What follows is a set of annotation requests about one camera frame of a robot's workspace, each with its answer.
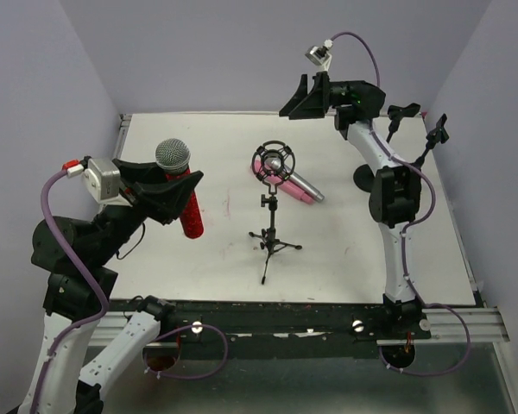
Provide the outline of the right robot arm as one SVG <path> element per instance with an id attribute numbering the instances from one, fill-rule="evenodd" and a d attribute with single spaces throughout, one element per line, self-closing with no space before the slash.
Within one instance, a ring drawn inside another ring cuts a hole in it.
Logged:
<path id="1" fill-rule="evenodd" d="M 386 271 L 383 305 L 392 322 L 404 323 L 418 320 L 422 314 L 407 263 L 412 239 L 408 231 L 420 209 L 421 176 L 376 132 L 374 119 L 379 117 L 385 97 L 380 87 L 363 80 L 331 81 L 323 71 L 313 76 L 309 86 L 303 74 L 279 116 L 322 119 L 328 110 L 336 110 L 335 129 L 363 156 L 374 175 L 368 207 L 382 236 Z"/>

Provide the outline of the aluminium frame rail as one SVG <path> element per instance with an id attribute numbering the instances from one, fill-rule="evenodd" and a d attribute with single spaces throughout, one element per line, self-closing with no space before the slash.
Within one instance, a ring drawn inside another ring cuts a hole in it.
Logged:
<path id="1" fill-rule="evenodd" d="M 380 136 L 375 124 L 374 126 L 381 140 L 386 142 L 386 140 Z M 265 139 L 265 141 L 271 140 L 282 141 L 281 139 L 273 136 L 267 136 Z M 252 172 L 250 164 L 252 155 L 255 151 L 256 148 L 252 148 L 246 141 L 245 134 L 238 134 L 234 140 L 230 140 L 226 135 L 222 135 L 219 141 L 212 145 L 212 149 L 207 154 L 207 159 L 211 164 L 211 184 L 226 185 L 228 188 L 235 190 L 242 189 L 244 172 Z M 408 165 L 412 163 L 411 161 L 405 160 L 401 154 L 397 153 L 397 155 Z M 420 171 L 413 168 L 412 166 L 410 168 L 414 169 L 421 176 L 420 209 L 416 215 L 414 225 L 410 227 L 408 231 L 408 233 L 412 236 L 412 239 L 409 247 L 411 258 L 407 261 L 407 263 L 410 267 L 411 277 L 414 279 L 414 292 L 418 294 L 423 310 L 434 311 L 438 315 L 445 316 L 444 331 L 446 337 L 450 338 L 453 342 L 472 343 L 476 337 L 476 325 L 469 319 L 469 309 L 459 309 L 448 304 L 432 303 L 427 301 L 426 298 L 420 294 L 418 281 L 422 276 L 422 271 L 414 264 L 415 230 L 418 226 L 430 220 L 433 212 L 436 210 L 437 191 L 433 182 L 425 174 L 423 167 Z M 366 221 L 371 227 L 379 229 L 378 224 L 370 216 L 368 207 L 370 194 L 368 192 L 365 193 L 366 202 L 364 208 L 368 214 Z M 196 197 L 198 199 L 198 204 L 200 205 L 201 199 L 197 195 Z M 309 235 L 314 236 L 320 242 L 335 241 L 337 238 L 337 232 L 329 229 L 329 224 L 332 222 L 333 218 L 331 213 L 328 211 L 328 202 L 324 199 L 323 202 L 315 202 L 315 204 L 319 206 L 318 217 L 308 218 L 304 216 L 297 216 L 297 229 L 306 231 Z M 377 265 L 383 267 L 386 277 L 382 236 L 380 236 L 380 243 L 374 248 L 373 252 L 374 262 Z"/>

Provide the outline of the red glitter microphone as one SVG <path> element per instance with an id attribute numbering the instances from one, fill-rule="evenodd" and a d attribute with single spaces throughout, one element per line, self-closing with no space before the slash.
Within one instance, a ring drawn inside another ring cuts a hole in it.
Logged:
<path id="1" fill-rule="evenodd" d="M 191 153 L 187 145 L 178 139 L 166 139 L 155 149 L 156 164 L 163 169 L 169 179 L 178 179 L 190 174 Z M 204 225 L 198 199 L 193 192 L 180 216 L 184 234 L 189 239 L 200 238 L 204 234 Z"/>

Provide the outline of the silver microphone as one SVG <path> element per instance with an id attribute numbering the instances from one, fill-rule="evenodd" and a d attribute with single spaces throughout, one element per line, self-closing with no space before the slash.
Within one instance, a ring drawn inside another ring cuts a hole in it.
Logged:
<path id="1" fill-rule="evenodd" d="M 275 171 L 281 168 L 281 161 L 278 158 L 269 158 L 265 161 L 265 165 L 269 170 Z M 311 199 L 318 203 L 324 201 L 325 196 L 317 187 L 301 177 L 298 173 L 289 172 L 286 167 L 284 167 L 284 170 L 285 172 L 281 172 L 279 175 L 282 176 L 286 181 L 291 182 L 293 187 L 299 188 L 303 194 L 307 195 L 307 199 Z"/>

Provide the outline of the black round-base stand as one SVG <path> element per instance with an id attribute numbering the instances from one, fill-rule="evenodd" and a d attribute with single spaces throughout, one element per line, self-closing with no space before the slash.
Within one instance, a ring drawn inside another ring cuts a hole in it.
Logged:
<path id="1" fill-rule="evenodd" d="M 390 124 L 388 126 L 387 143 L 390 143 L 393 135 L 398 131 L 401 121 L 405 117 L 415 117 L 420 113 L 420 105 L 418 103 L 411 103 L 406 107 L 397 105 L 390 105 L 388 107 L 388 118 Z M 359 166 L 353 173 L 353 181 L 355 185 L 362 191 L 371 192 L 374 182 L 374 174 L 367 164 Z"/>
<path id="2" fill-rule="evenodd" d="M 420 171 L 428 154 L 433 151 L 438 144 L 445 144 L 449 140 L 449 135 L 445 129 L 446 121 L 447 115 L 443 114 L 436 122 L 435 127 L 426 134 L 425 149 L 420 156 L 407 167 L 407 178 L 414 173 L 414 171 L 410 169 L 411 166 Z"/>

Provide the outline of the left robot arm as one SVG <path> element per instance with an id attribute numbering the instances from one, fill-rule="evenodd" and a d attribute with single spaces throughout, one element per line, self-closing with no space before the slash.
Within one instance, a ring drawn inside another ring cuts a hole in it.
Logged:
<path id="1" fill-rule="evenodd" d="M 55 216 L 53 185 L 91 171 L 94 158 L 64 164 L 41 190 L 42 221 L 32 238 L 31 262 L 49 272 L 43 301 L 44 334 L 35 373 L 19 406 L 21 413 L 73 413 L 92 333 L 109 309 L 117 273 L 107 262 L 148 219 L 161 225 L 181 217 L 204 174 L 170 179 L 155 163 L 105 162 L 99 182 L 109 192 L 90 221 Z"/>

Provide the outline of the pink microphone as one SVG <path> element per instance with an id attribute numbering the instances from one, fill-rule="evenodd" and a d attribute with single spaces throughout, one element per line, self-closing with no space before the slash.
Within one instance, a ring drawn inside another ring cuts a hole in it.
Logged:
<path id="1" fill-rule="evenodd" d="M 292 198 L 295 198 L 306 204 L 314 204 L 315 200 L 310 197 L 304 190 L 293 184 L 289 180 L 281 181 L 277 176 L 268 176 L 262 172 L 262 163 L 259 160 L 254 161 L 254 165 L 251 167 L 254 175 L 259 179 L 260 182 L 266 184 L 270 189 L 277 185 L 277 190 L 282 190 Z"/>

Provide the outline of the black tripod microphone stand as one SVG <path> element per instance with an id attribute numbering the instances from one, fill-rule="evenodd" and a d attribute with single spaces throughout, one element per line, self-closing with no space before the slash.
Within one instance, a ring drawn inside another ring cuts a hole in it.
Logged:
<path id="1" fill-rule="evenodd" d="M 301 250 L 300 244 L 281 241 L 277 237 L 275 215 L 278 210 L 278 188 L 289 181 L 295 168 L 295 155 L 289 145 L 282 141 L 265 141 L 252 155 L 251 169 L 256 179 L 268 187 L 268 193 L 261 196 L 261 207 L 269 211 L 269 226 L 257 234 L 248 233 L 250 238 L 258 239 L 261 250 L 267 252 L 261 278 L 261 285 L 267 280 L 268 264 L 271 257 L 285 248 Z"/>

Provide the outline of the black mounting rail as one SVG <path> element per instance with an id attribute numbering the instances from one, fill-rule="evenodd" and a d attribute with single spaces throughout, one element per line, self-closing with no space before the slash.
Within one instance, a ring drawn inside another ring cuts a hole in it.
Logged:
<path id="1" fill-rule="evenodd" d="M 213 361 L 351 357 L 369 359 L 380 344 L 404 345 L 430 338 L 417 305 L 173 301 L 161 332 L 188 330 L 149 344 L 186 360 Z"/>

